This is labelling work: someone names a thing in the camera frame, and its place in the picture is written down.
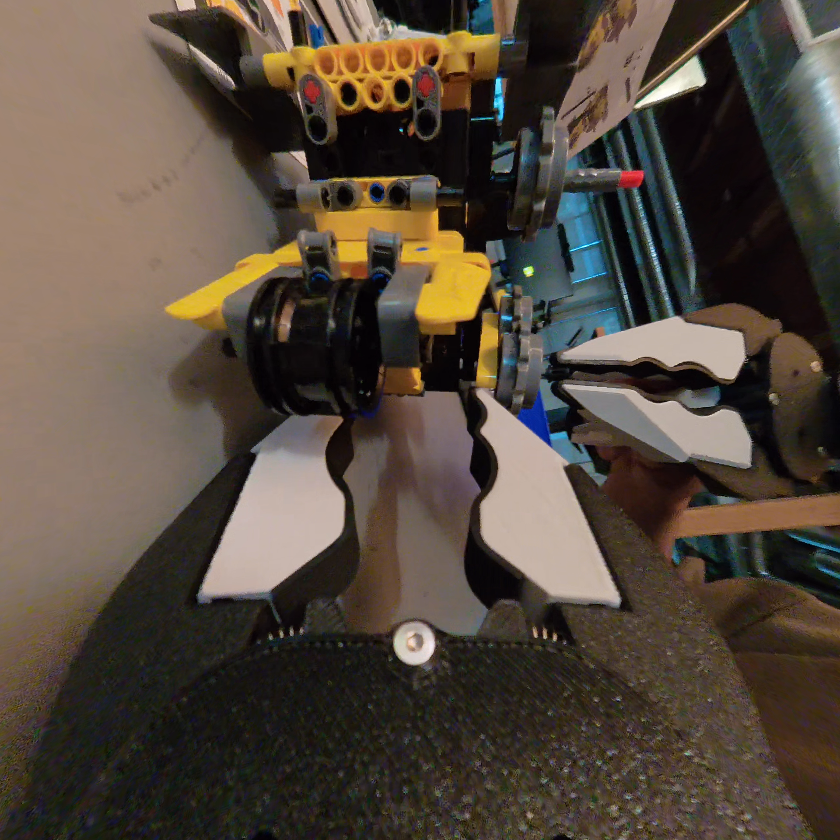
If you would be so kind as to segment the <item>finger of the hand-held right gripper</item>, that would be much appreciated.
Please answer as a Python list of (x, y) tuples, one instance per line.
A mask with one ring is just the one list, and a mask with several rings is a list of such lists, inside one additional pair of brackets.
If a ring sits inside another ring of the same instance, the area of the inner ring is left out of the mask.
[(723, 384), (735, 381), (747, 358), (746, 341), (740, 331), (680, 317), (610, 333), (560, 353), (560, 362), (570, 367), (698, 371)]
[(752, 438), (731, 408), (695, 410), (677, 400), (656, 401), (624, 385), (571, 382), (563, 391), (598, 420), (679, 463), (752, 466)]

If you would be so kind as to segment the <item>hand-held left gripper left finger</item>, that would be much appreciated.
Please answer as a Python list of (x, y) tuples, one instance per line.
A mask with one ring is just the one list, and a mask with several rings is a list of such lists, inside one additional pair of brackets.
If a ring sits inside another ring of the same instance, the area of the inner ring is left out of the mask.
[(359, 568), (344, 478), (354, 457), (352, 421), (292, 416), (252, 454), (196, 601), (259, 602), (279, 625), (303, 626), (310, 604), (336, 599)]

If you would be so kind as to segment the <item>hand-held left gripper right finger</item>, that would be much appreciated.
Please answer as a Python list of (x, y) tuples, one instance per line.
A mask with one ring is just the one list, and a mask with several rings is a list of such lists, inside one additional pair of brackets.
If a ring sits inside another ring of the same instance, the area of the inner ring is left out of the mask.
[(559, 632), (565, 606), (623, 604), (575, 494), (568, 463), (484, 389), (465, 413), (479, 492), (469, 514), (465, 575), (479, 602), (520, 605), (531, 624)]

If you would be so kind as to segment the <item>grey toy wheel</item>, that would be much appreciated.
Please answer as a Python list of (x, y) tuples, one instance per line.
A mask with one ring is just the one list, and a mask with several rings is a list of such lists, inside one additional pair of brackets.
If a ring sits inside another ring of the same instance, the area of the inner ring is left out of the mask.
[(499, 341), (495, 398), (510, 414), (531, 408), (540, 391), (543, 338), (539, 333), (503, 333)]

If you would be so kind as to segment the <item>yellow toy vehicle model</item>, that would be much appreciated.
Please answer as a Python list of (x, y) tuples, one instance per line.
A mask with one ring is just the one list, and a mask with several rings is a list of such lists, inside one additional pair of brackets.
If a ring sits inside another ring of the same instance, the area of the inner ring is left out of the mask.
[(356, 417), (427, 389), (495, 397), (501, 335), (539, 327), (519, 287), (494, 291), (486, 246), (534, 240), (565, 193), (644, 179), (569, 170), (556, 122), (604, 3), (518, 2), (510, 36), (464, 21), (332, 45), (299, 3), (283, 51), (221, 9), (152, 14), (272, 151), (303, 153), (309, 179), (272, 202), (314, 222), (165, 312), (223, 334), (279, 414)]

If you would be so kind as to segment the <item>person's right hand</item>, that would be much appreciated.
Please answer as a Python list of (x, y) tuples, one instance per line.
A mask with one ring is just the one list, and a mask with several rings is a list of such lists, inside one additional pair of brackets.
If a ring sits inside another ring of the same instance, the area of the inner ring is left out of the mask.
[(628, 447), (597, 447), (596, 453), (610, 467), (605, 494), (672, 560), (679, 520), (705, 490), (695, 470), (650, 460)]

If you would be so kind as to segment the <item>blue plastic bin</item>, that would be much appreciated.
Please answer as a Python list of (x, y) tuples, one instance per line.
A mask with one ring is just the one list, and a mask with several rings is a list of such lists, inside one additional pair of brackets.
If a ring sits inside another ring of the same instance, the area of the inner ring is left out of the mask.
[(550, 422), (540, 391), (538, 391), (530, 407), (522, 407), (518, 414), (518, 420), (539, 440), (546, 444), (549, 449), (553, 449)]

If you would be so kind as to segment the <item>long wooden beam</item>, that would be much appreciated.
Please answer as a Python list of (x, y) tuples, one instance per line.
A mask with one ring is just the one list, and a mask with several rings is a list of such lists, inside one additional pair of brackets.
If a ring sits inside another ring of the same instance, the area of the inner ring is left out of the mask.
[(675, 536), (687, 539), (719, 534), (829, 528), (839, 525), (839, 494), (736, 501), (692, 507), (677, 521)]

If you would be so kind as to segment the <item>dark monitor green sticker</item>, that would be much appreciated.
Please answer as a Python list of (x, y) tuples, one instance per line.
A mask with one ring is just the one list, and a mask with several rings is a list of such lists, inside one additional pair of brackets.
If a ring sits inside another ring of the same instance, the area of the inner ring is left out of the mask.
[(573, 295), (571, 273), (565, 264), (557, 225), (545, 228), (534, 240), (519, 236), (502, 240), (507, 281), (537, 300), (562, 300)]

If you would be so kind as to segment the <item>open instruction booklet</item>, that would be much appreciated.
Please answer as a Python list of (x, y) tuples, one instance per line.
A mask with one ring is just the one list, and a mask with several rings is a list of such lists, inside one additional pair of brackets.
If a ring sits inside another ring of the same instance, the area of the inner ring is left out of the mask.
[(596, 16), (556, 123), (568, 155), (582, 152), (633, 110), (673, 1), (610, 1)]

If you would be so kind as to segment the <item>yellow grey sticker sheet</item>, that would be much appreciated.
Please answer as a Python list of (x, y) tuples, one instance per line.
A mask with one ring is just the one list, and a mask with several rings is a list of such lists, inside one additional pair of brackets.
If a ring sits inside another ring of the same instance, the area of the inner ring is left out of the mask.
[(232, 15), (253, 34), (260, 34), (270, 51), (293, 47), (290, 14), (299, 12), (299, 2), (290, 1), (174, 1), (179, 12), (194, 9), (221, 9)]

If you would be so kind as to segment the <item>silver ventilation duct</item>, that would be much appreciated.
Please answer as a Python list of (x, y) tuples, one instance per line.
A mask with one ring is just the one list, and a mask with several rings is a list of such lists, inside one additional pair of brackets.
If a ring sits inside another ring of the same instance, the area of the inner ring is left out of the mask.
[(839, 317), (838, 2), (751, 2), (728, 31), (773, 178), (831, 331)]

